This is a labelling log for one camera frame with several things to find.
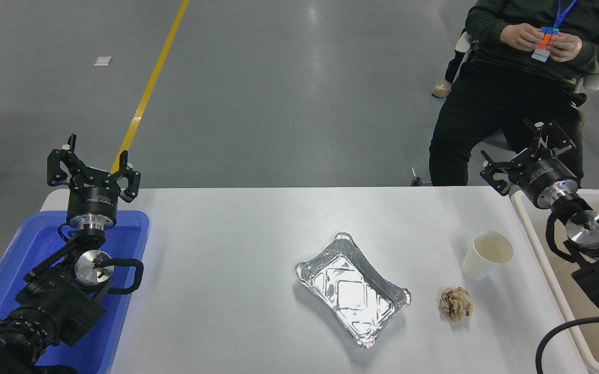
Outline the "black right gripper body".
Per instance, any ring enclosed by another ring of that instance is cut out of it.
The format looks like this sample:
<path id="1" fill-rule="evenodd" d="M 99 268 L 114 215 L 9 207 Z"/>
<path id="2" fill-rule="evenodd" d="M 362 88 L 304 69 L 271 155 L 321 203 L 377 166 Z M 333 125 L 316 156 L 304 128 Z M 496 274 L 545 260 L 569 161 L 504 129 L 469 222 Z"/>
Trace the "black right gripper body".
<path id="1" fill-rule="evenodd" d="M 577 192 L 577 177 L 556 157 L 517 156 L 517 185 L 531 202 L 555 202 Z"/>

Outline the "person's left hand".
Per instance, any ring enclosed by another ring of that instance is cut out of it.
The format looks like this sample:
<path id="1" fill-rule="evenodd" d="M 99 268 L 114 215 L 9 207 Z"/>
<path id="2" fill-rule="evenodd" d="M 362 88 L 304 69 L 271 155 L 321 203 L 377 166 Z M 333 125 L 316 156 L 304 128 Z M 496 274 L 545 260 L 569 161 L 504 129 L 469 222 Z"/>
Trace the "person's left hand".
<path id="1" fill-rule="evenodd" d="M 558 33 L 552 35 L 546 49 L 550 59 L 555 62 L 568 62 L 575 59 L 582 50 L 583 42 L 577 35 Z"/>

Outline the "person's right hand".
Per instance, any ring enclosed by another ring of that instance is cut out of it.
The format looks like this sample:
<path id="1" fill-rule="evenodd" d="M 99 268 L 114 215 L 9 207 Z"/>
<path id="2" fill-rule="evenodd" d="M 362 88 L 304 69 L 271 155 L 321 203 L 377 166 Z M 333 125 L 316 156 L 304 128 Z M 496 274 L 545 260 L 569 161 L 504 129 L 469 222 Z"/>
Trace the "person's right hand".
<path id="1" fill-rule="evenodd" d="M 508 24 L 502 29 L 499 39 L 513 49 L 533 52 L 541 43 L 543 35 L 539 28 L 531 24 Z"/>

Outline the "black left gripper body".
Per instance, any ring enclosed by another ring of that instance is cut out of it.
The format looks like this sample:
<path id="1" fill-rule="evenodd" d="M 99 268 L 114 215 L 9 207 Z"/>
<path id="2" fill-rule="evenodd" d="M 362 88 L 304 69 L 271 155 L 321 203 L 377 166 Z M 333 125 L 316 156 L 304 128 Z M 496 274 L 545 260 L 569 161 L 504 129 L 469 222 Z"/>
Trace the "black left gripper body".
<path id="1" fill-rule="evenodd" d="M 76 172 L 71 177 L 67 218 L 77 216 L 102 215 L 116 219 L 119 187 L 107 185 L 110 180 L 107 171 L 88 169 L 86 175 Z"/>

